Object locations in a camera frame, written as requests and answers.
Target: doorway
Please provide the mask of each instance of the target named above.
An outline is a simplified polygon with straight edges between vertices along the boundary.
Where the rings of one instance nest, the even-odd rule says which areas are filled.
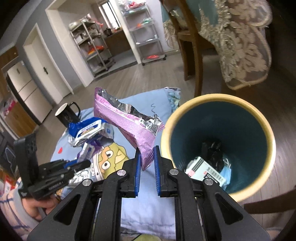
[[[141,63],[140,55],[116,0],[53,0],[45,11],[57,40],[85,87],[95,78]],[[98,47],[103,45],[105,50],[111,52],[114,64],[108,70],[92,73],[90,67],[98,64],[95,63],[97,58],[88,57],[91,49],[95,48],[87,46],[89,41],[80,43],[79,36],[83,36],[84,32],[75,34],[75,37],[71,35],[69,25],[80,21],[85,16],[90,16],[92,20],[99,23],[97,26],[101,38],[96,38],[94,44]],[[100,55],[104,60],[107,59],[104,52]]]
[[[53,60],[37,24],[29,33],[23,47],[39,80],[56,104],[66,95],[73,93]]]

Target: yellow rim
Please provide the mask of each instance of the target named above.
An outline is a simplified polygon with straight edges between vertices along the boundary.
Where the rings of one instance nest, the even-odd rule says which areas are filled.
[[[225,95],[225,94],[208,94],[208,95],[199,96],[187,101],[186,103],[181,105],[170,116],[167,123],[165,124],[165,129],[163,130],[163,134],[161,136],[161,143],[160,143],[161,154],[163,157],[173,161],[171,151],[170,151],[170,139],[172,136],[172,132],[175,128],[175,125],[186,112],[188,112],[195,106],[206,103],[206,102],[212,102],[212,101],[229,102],[244,108],[249,113],[251,113],[256,118],[256,120],[260,123],[266,136],[267,156],[266,156],[266,161],[261,173],[254,180],[254,182],[248,185],[246,188],[230,194],[230,196],[236,202],[239,202],[255,194],[264,185],[264,183],[267,181],[268,177],[270,176],[270,173],[274,166],[274,161],[276,156],[276,143],[274,139],[274,134],[268,121],[256,107],[254,107],[247,101],[244,101],[232,95]]]

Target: plaid fabric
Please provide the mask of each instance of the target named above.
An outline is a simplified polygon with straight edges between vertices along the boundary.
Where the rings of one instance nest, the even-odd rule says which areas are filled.
[[[26,240],[28,234],[35,228],[38,222],[31,218],[21,205],[17,192],[20,182],[21,180],[18,179],[15,189],[0,197],[0,208],[13,230],[23,240]]]

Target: wooden floor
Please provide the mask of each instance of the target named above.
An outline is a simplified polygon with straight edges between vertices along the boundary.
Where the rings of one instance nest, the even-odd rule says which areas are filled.
[[[222,75],[218,56],[208,51],[203,56],[204,81],[202,94],[220,93]],[[145,66],[135,65],[116,72],[87,88],[79,89],[75,95],[68,95],[59,104],[77,102],[81,109],[93,107],[94,88],[103,87],[117,98],[125,98],[141,92],[169,87],[181,89],[181,104],[193,98],[194,79],[184,81],[183,62],[180,54],[167,57]],[[296,185],[296,85],[291,80],[270,70],[266,81],[255,86],[252,93],[239,96],[256,106],[269,121],[276,139],[276,162],[266,184],[243,203],[268,199],[285,193]],[[54,116],[56,106],[37,133],[38,160],[48,162],[55,145],[64,132],[64,126]],[[264,227],[283,227],[291,212],[281,214],[254,215]]]

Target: pot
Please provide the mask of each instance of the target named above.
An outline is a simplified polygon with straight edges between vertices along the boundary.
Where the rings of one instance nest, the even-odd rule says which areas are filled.
[[[112,31],[111,31],[111,29],[110,29],[110,28],[106,28],[106,29],[104,30],[104,34],[105,34],[106,36],[110,36],[110,35],[112,35]]]

